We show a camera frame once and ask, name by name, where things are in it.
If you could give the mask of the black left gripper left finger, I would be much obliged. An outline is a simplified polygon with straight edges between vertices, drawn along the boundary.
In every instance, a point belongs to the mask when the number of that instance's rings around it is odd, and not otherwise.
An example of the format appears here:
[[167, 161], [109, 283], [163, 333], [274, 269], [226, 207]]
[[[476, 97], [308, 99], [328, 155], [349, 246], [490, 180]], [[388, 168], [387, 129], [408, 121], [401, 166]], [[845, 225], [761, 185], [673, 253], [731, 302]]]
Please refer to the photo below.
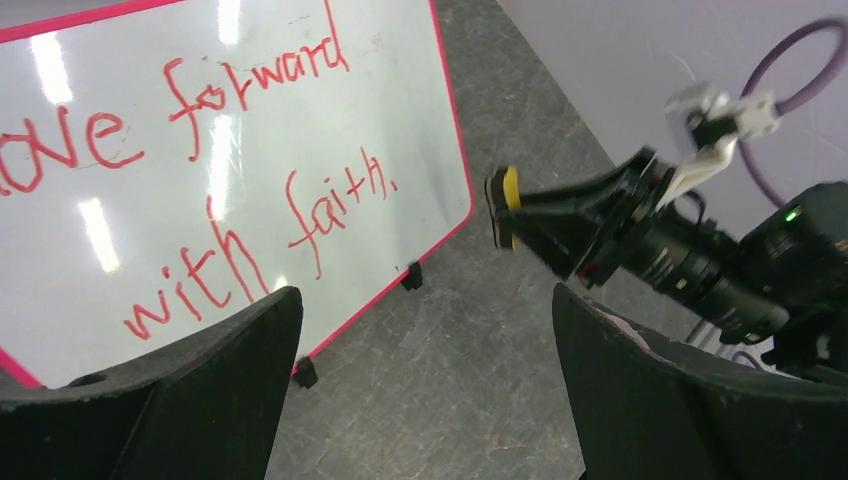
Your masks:
[[49, 389], [1, 393], [5, 479], [261, 479], [303, 320], [282, 288], [211, 327]]

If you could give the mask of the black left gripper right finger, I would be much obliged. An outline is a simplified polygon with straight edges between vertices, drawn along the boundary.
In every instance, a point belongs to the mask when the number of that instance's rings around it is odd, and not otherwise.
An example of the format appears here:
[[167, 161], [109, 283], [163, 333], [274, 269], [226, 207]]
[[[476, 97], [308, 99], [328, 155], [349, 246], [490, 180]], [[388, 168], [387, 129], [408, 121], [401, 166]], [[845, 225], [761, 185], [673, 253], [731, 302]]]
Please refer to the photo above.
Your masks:
[[847, 391], [711, 355], [554, 288], [589, 479], [843, 479]]

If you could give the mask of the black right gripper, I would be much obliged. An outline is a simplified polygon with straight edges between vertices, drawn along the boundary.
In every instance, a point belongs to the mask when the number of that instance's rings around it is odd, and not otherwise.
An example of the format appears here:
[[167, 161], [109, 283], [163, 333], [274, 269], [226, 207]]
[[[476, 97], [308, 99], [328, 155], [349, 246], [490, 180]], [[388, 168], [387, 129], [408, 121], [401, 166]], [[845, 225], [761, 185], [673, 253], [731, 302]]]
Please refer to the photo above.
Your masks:
[[847, 184], [807, 188], [742, 239], [655, 209], [656, 151], [583, 183], [522, 194], [513, 234], [558, 278], [623, 269], [723, 332], [758, 343], [847, 305]]

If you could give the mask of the yellow round eraser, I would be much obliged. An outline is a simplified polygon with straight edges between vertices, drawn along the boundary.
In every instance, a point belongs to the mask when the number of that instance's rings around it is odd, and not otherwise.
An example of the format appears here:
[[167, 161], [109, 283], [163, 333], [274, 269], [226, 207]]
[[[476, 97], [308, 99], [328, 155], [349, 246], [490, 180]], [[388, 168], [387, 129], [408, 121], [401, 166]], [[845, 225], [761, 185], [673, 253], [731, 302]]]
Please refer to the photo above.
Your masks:
[[495, 247], [514, 251], [518, 238], [509, 217], [521, 206], [519, 180], [514, 166], [500, 167], [485, 181], [484, 193], [488, 205]]

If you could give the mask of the pink framed whiteboard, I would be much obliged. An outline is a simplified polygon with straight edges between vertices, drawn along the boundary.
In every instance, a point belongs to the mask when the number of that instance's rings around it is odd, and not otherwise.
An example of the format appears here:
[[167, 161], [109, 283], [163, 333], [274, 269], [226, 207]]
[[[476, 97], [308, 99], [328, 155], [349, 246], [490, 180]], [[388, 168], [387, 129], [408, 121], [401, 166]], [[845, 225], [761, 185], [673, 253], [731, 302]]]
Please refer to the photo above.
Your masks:
[[432, 1], [1, 17], [1, 365], [25, 386], [286, 286], [316, 352], [471, 216]]

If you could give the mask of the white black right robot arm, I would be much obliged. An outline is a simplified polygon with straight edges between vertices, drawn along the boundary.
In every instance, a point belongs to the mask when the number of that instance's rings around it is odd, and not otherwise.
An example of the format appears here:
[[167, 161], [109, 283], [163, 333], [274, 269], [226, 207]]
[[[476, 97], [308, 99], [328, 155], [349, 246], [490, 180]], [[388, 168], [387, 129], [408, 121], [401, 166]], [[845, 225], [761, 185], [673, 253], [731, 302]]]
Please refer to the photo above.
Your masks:
[[763, 360], [801, 378], [847, 381], [847, 185], [807, 188], [741, 239], [706, 214], [661, 205], [672, 169], [654, 152], [585, 183], [510, 193], [498, 220], [557, 276], [585, 286], [624, 270], [720, 331], [771, 341]]

